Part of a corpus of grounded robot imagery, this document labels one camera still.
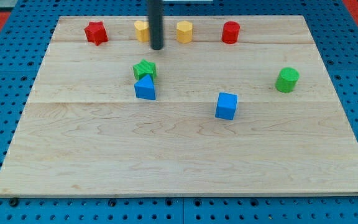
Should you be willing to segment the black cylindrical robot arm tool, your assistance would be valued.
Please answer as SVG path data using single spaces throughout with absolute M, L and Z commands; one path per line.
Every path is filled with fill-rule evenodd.
M 150 47 L 161 50 L 163 41 L 163 3 L 162 0 L 147 0 Z

